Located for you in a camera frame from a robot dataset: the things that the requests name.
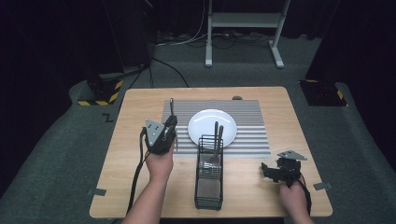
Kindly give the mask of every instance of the black wire rack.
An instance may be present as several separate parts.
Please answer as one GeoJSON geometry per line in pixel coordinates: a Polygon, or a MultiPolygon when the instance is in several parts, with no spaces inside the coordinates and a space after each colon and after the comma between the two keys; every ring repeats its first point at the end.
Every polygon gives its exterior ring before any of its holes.
{"type": "Polygon", "coordinates": [[[223,202],[223,141],[217,135],[199,139],[195,207],[220,210],[223,202]]]}

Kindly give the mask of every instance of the black curtain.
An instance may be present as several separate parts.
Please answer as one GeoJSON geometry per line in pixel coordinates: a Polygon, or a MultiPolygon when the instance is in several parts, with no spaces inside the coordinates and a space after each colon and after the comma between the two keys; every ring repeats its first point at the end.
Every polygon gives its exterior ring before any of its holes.
{"type": "Polygon", "coordinates": [[[2,1],[0,195],[85,79],[61,1],[2,1]]]}
{"type": "Polygon", "coordinates": [[[392,0],[341,0],[306,74],[306,79],[348,85],[369,132],[394,170],[395,11],[392,0]]]}

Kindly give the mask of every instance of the dark background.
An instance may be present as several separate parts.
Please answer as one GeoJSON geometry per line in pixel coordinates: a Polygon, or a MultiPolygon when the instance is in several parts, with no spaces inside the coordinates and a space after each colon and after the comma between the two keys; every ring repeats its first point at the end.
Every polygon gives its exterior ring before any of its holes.
{"type": "MultiPolygon", "coordinates": [[[[87,32],[105,32],[105,36],[109,36],[102,41],[110,44],[100,46],[103,50],[108,47],[107,53],[114,53],[107,55],[115,59],[114,63],[103,67],[102,63],[88,62],[88,46],[80,41],[80,34],[84,32],[76,34],[65,2],[0,3],[3,81],[0,194],[7,189],[43,133],[72,104],[68,90],[89,75],[98,75],[101,71],[103,74],[112,70],[119,72],[115,68],[123,68],[120,55],[111,48],[116,40],[111,38],[106,20],[104,25],[88,26],[87,32]]],[[[279,1],[247,1],[243,8],[240,1],[227,1],[226,7],[224,1],[214,2],[214,10],[219,11],[267,12],[279,11],[282,6],[279,1]]],[[[197,31],[202,1],[152,3],[155,29],[174,35],[197,31]]],[[[291,1],[282,35],[323,37],[307,78],[348,85],[370,133],[394,169],[395,3],[391,0],[342,0],[333,14],[337,4],[335,0],[291,1]]],[[[88,9],[96,13],[86,14],[81,20],[103,18],[103,5],[92,4],[88,9]]],[[[95,41],[101,43],[100,39],[92,40],[95,41]]]]}

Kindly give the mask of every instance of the wooden table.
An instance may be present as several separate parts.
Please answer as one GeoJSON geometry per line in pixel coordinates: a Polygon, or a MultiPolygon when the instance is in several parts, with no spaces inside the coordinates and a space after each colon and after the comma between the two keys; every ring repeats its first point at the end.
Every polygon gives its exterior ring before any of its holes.
{"type": "MultiPolygon", "coordinates": [[[[235,95],[260,102],[272,158],[224,160],[224,201],[220,211],[195,208],[196,158],[174,158],[174,170],[169,178],[162,217],[285,217],[287,213],[278,197],[278,184],[263,177],[261,163],[276,168],[276,154],[291,149],[308,158],[302,161],[302,173],[311,192],[311,215],[331,215],[332,206],[326,191],[313,187],[322,181],[288,93],[282,87],[128,90],[97,185],[98,189],[106,190],[106,195],[94,195],[90,215],[125,216],[134,171],[139,162],[139,134],[146,119],[161,122],[164,101],[170,98],[175,101],[231,100],[235,95]]],[[[135,198],[148,181],[149,171],[144,165],[135,198]]]]}

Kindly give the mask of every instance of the yellow black hazard tape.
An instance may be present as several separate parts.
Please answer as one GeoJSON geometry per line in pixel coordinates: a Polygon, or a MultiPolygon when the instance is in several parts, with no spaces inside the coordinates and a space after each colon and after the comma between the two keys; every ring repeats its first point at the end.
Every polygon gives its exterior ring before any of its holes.
{"type": "Polygon", "coordinates": [[[309,105],[346,106],[344,94],[333,83],[306,79],[300,81],[309,105]]]}
{"type": "Polygon", "coordinates": [[[101,99],[93,97],[92,99],[78,99],[79,105],[113,105],[119,96],[122,80],[114,81],[107,84],[106,96],[101,99]]]}

